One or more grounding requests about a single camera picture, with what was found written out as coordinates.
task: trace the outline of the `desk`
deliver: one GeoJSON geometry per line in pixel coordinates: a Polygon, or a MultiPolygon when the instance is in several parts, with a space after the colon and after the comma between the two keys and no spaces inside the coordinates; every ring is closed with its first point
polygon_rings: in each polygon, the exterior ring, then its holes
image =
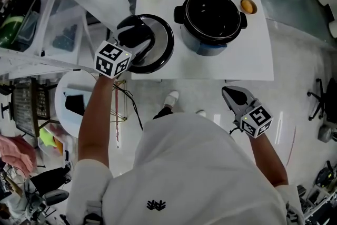
{"type": "MultiPolygon", "coordinates": [[[[133,80],[274,80],[271,43],[261,0],[253,0],[257,5],[257,13],[247,15],[247,29],[241,30],[239,36],[217,56],[197,55],[183,43],[180,25],[174,22],[173,12],[184,1],[137,0],[136,14],[154,14],[170,25],[174,34],[174,51],[163,68],[150,74],[133,73],[133,80]]],[[[232,1],[241,10],[240,0],[232,1]]]]}
{"type": "Polygon", "coordinates": [[[65,88],[79,89],[83,91],[92,91],[96,83],[96,79],[85,71],[70,71],[66,73],[57,85],[55,92],[55,111],[62,127],[73,137],[78,138],[81,123],[73,122],[65,114],[65,96],[63,94],[65,88]]]}

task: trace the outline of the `rice cooker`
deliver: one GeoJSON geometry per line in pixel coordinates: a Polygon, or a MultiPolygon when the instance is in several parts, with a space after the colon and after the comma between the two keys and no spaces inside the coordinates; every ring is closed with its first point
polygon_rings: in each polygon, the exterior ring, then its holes
{"type": "Polygon", "coordinates": [[[231,0],[186,0],[174,9],[174,21],[185,45],[204,56],[220,54],[247,28],[246,15],[231,0]]]}

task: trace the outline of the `office chair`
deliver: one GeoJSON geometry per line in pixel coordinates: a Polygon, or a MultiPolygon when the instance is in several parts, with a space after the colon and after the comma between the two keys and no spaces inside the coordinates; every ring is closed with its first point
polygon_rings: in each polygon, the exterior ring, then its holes
{"type": "Polygon", "coordinates": [[[326,88],[326,93],[323,91],[323,85],[321,79],[316,79],[316,82],[320,84],[320,96],[310,91],[307,92],[308,96],[314,96],[318,100],[317,108],[312,116],[309,117],[309,121],[313,120],[319,111],[319,119],[324,117],[326,113],[326,120],[332,123],[337,123],[337,82],[334,78],[331,78],[326,88]]]}
{"type": "Polygon", "coordinates": [[[318,112],[321,110],[321,113],[319,115],[319,119],[322,119],[324,116],[324,104],[325,104],[325,93],[323,92],[323,85],[322,85],[322,80],[321,79],[316,79],[317,83],[320,83],[320,95],[318,96],[315,93],[312,93],[310,91],[307,92],[307,96],[314,96],[317,100],[318,100],[318,106],[314,112],[314,114],[312,116],[309,117],[309,121],[313,120],[316,115],[318,114],[318,112]]]}
{"type": "MultiPolygon", "coordinates": [[[[13,86],[0,85],[0,94],[2,94],[4,96],[8,96],[8,95],[13,93],[13,89],[14,89],[13,86]]],[[[13,115],[14,115],[13,100],[11,100],[11,102],[9,102],[7,106],[4,106],[1,103],[1,117],[2,117],[2,119],[4,119],[4,112],[7,111],[7,110],[9,111],[9,119],[12,120],[13,115]]]]}

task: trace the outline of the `green object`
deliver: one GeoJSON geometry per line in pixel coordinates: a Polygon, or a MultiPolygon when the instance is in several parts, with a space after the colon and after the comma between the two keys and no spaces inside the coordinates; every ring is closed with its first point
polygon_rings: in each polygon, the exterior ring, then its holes
{"type": "Polygon", "coordinates": [[[36,0],[15,0],[11,14],[0,27],[0,47],[5,49],[17,50],[13,42],[15,41],[22,23],[29,15],[36,0]]]}
{"type": "Polygon", "coordinates": [[[8,17],[0,27],[0,47],[9,49],[23,22],[23,16],[8,17]]]}
{"type": "Polygon", "coordinates": [[[40,138],[45,146],[51,145],[56,147],[53,136],[48,131],[46,131],[45,128],[40,129],[40,138]]]}

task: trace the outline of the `embroidered logo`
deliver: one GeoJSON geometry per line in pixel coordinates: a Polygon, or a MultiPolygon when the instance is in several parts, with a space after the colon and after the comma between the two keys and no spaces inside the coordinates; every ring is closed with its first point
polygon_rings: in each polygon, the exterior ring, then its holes
{"type": "Polygon", "coordinates": [[[155,200],[147,201],[147,208],[150,210],[156,209],[157,211],[161,211],[166,207],[166,202],[162,200],[160,202],[156,202],[155,200]]]}

